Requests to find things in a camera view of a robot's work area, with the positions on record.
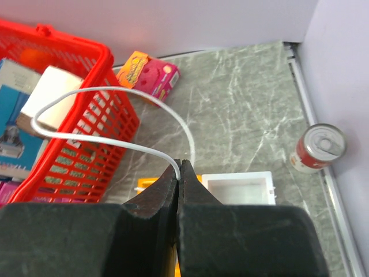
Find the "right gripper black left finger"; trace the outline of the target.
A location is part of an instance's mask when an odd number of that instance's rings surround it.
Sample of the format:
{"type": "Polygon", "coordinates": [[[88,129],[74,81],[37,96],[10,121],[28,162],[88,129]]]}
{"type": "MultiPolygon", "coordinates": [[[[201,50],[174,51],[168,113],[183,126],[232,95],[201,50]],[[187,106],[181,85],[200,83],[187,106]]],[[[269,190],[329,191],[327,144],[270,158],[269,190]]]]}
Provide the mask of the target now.
{"type": "Polygon", "coordinates": [[[177,204],[172,166],[124,204],[8,204],[1,275],[173,276],[177,204]]]}

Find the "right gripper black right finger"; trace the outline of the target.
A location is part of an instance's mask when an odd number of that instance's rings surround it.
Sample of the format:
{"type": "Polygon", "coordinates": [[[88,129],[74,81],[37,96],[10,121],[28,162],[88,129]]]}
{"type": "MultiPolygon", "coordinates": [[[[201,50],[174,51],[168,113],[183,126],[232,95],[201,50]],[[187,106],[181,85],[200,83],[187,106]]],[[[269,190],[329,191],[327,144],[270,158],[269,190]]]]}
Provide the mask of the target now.
{"type": "Polygon", "coordinates": [[[182,276],[329,276],[308,213],[286,205],[224,205],[180,167],[177,251],[182,276]]]}

